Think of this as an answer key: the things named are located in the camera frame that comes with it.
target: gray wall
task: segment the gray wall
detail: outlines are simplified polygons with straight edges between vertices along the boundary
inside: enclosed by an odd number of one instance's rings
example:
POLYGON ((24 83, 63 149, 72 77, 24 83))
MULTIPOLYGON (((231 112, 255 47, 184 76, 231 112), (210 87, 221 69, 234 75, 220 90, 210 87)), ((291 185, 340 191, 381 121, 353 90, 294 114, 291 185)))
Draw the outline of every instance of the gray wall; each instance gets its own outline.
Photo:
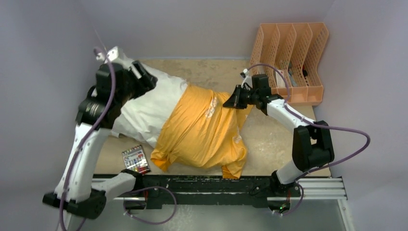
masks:
MULTIPOLYGON (((357 230, 408 230, 407 12, 406 0, 336 0, 324 20, 330 41, 316 117, 372 138, 360 156, 331 169, 344 178, 357 230)), ((337 159, 364 143, 332 135, 337 159)))
POLYGON ((132 57, 249 57, 259 23, 321 21, 334 0, 81 0, 132 57))
POLYGON ((68 160, 97 39, 63 0, 2 0, 0 38, 0 227, 53 230, 57 212, 41 199, 68 160))

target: wire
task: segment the wire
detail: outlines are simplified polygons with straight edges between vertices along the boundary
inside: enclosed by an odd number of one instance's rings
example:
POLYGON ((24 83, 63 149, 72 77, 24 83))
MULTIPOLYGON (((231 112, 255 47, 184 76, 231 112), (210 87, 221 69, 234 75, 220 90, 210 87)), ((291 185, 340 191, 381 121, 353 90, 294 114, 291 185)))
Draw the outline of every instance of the wire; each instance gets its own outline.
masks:
MULTIPOLYGON (((104 54, 105 57, 107 57, 106 54, 104 53, 104 51, 99 47, 95 47, 94 52, 95 53, 102 53, 102 54, 104 54)), ((79 156, 79 153, 82 151, 82 146, 84 146, 85 142, 87 141, 87 139, 89 138, 91 133, 96 129, 96 127, 100 124, 102 119, 105 117, 106 113, 109 110, 109 107, 112 104, 112 100, 114 98, 115 88, 116 88, 115 70, 114 70, 114 66, 112 65, 111 61, 109 59, 106 59, 106 60, 107 60, 107 64, 108 64, 108 67, 109 67, 109 71, 111 72, 111 79, 112 79, 111 93, 109 95, 108 102, 106 103, 106 106, 105 106, 104 110, 102 111, 102 114, 98 117, 96 122, 92 125, 92 127, 89 129, 89 131, 85 134, 85 136, 79 142, 78 147, 76 148, 75 153, 72 156, 71 163, 69 164, 69 167, 68 167, 68 170, 67 170, 67 173, 66 173, 66 177, 65 177, 65 181, 64 181, 63 193, 62 193, 61 199, 60 199, 60 225, 61 225, 61 228, 62 228, 63 231, 67 230, 66 227, 65 227, 65 224, 64 224, 64 202, 65 202, 65 199, 66 199, 66 193, 67 193, 67 190, 68 190, 69 180, 71 179, 71 174, 72 174, 72 170, 74 168, 75 162, 76 162, 76 160, 77 160, 77 158, 79 156)), ((85 219, 83 219, 83 221, 79 225, 77 231, 79 231, 82 228, 84 223, 85 223, 85 219)))
POLYGON ((144 188, 144 189, 139 189, 139 190, 131 191, 131 192, 129 192, 129 193, 140 193, 140 192, 145 192, 145 191, 147 191, 147 190, 149 190, 149 189, 163 189, 163 190, 167 191, 167 192, 171 195, 171 197, 173 198, 173 201, 174 201, 173 213, 172 213, 166 220, 164 220, 164 221, 152 222, 152 221, 148 221, 148 220, 143 220, 143 219, 141 219, 141 218, 138 218, 138 217, 136 217, 136 216, 130 214, 130 213, 126 210, 125 202, 123 202, 123 209, 125 210, 124 215, 126 214, 126 215, 128 215, 129 217, 131 217, 131 218, 133 218, 133 219, 135 219, 135 220, 141 221, 141 222, 146 223, 146 224, 149 224, 149 225, 161 225, 161 224, 164 224, 164 223, 168 222, 169 220, 171 220, 171 219, 174 217, 174 215, 176 214, 176 211, 177 211, 177 201, 176 201, 176 197, 175 197, 175 195, 174 195, 169 189, 167 189, 167 188, 165 188, 165 187, 161 187, 161 186, 147 187, 147 188, 144 188))
POLYGON ((298 182, 296 182, 296 185, 300 188, 300 193, 301 193, 299 202, 295 205, 295 207, 293 209, 290 209, 286 213, 281 213, 281 216, 286 216, 286 215, 289 215, 289 214, 293 213, 294 211, 296 211, 297 208, 300 206, 301 202, 303 201, 303 195, 305 194, 305 190, 303 189, 303 187, 298 182))
MULTIPOLYGON (((289 84, 288 84, 288 81, 286 80, 286 78, 282 75, 282 73, 281 73, 277 68, 275 68, 274 66, 269 65, 269 64, 255 64, 255 65, 250 66, 250 67, 248 68, 248 70, 251 70, 252 68, 254 68, 254 67, 256 67, 256 66, 266 66, 266 67, 272 68, 276 73, 278 73, 278 74, 280 75, 280 77, 281 77, 281 78, 283 79, 283 81, 285 82, 286 92, 287 92, 287 95, 288 95, 288 97, 285 99, 285 101, 284 101, 284 103, 283 103, 283 106, 285 107, 285 109, 286 109, 290 114, 294 115, 296 118, 298 118, 298 119, 302 120, 303 122, 305 122, 305 123, 307 123, 307 124, 309 124, 309 125, 311 125, 311 126, 314 126, 314 127, 316 127, 316 128, 331 129, 331 130, 338 130, 338 131, 347 131, 347 132, 352 132, 352 133, 361 134, 361 135, 363 135, 363 136, 365 136, 365 137, 367 138, 366 143, 365 143, 360 149, 358 149, 357 151, 355 151, 354 153, 352 153, 352 154, 346 156, 345 158, 343 158, 343 159, 341 159, 341 160, 335 161, 335 162, 330 163, 330 164, 327 164, 327 165, 325 165, 325 166, 317 167, 317 168, 311 169, 311 170, 309 170, 308 172, 305 172, 305 173, 303 173, 301 176, 299 176, 298 178, 296 178, 296 180, 299 180, 300 178, 306 176, 306 175, 309 174, 309 173, 316 172, 316 171, 319 171, 319 170, 322 170, 322 169, 325 169, 325 168, 332 167, 332 166, 338 165, 338 164, 340 164, 340 163, 343 163, 344 161, 347 161, 347 160, 353 158, 354 156, 358 155, 360 152, 364 151, 364 150, 369 146, 369 144, 370 144, 370 142, 371 142, 371 138, 370 138, 369 134, 367 134, 366 132, 363 132, 363 131, 357 130, 357 129, 352 129, 352 128, 342 128, 342 127, 334 127, 334 126, 326 126, 326 125, 315 124, 315 123, 313 123, 312 121, 309 121, 309 120, 307 120, 307 119, 304 119, 303 116, 298 115, 297 113, 295 113, 294 111, 292 111, 292 110, 288 107, 288 101, 289 101, 289 99, 290 99, 290 97, 291 97, 291 94, 290 94, 290 91, 289 91, 289 84)), ((295 208, 293 208, 293 209, 291 209, 289 212, 285 213, 285 215, 288 215, 288 214, 292 213, 293 211, 295 211, 295 210, 299 207, 300 203, 303 201, 304 190, 303 190, 302 186, 301 186, 298 182, 295 182, 295 183, 296 183, 297 185, 299 185, 300 189, 302 190, 301 196, 300 196, 300 200, 299 200, 299 202, 297 203, 297 205, 295 206, 295 208)))

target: stained surface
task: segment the stained surface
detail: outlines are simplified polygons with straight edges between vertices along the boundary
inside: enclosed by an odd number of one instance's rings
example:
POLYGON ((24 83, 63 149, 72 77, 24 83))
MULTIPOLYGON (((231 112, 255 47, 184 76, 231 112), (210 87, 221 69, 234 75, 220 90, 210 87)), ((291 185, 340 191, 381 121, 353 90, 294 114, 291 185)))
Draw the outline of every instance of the stained surface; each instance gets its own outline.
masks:
MULTIPOLYGON (((147 65, 165 71, 170 75, 187 79, 200 87, 216 91, 233 92, 241 84, 240 72, 248 67, 245 60, 145 60, 147 65)), ((311 106, 295 107, 307 117, 315 118, 311 106)), ((291 160, 292 134, 277 120, 264 115, 254 108, 245 122, 242 139, 248 148, 247 163, 242 175, 267 176, 291 160)), ((127 137, 110 137, 102 148, 95 173, 118 173, 125 168, 122 151, 140 143, 127 137)), ((182 164, 172 164, 168 172, 162 172, 150 161, 152 147, 142 144, 148 156, 150 174, 221 175, 220 167, 200 169, 182 164)), ((315 176, 329 176, 324 169, 313 173, 315 176)))

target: white bag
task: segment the white bag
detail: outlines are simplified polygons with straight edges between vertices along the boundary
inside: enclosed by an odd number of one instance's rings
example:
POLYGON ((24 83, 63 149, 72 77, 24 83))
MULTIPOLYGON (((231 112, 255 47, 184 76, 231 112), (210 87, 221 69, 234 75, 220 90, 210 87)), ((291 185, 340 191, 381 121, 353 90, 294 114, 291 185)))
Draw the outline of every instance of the white bag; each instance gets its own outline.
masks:
POLYGON ((157 77, 156 87, 125 103, 121 115, 114 122, 112 134, 123 134, 146 142, 154 148, 164 123, 170 117, 188 83, 182 78, 170 76, 145 64, 143 66, 157 77))

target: yellow cloth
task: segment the yellow cloth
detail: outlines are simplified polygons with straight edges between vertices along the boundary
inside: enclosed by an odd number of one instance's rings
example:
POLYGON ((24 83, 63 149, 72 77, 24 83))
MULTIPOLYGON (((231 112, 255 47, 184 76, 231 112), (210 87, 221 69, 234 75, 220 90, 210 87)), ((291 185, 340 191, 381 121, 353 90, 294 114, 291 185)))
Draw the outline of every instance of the yellow cloth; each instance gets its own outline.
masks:
POLYGON ((223 178, 237 179, 247 148, 239 134, 252 106, 224 108, 228 93, 189 85, 163 125, 151 160, 163 171, 179 162, 194 167, 221 166, 223 178))

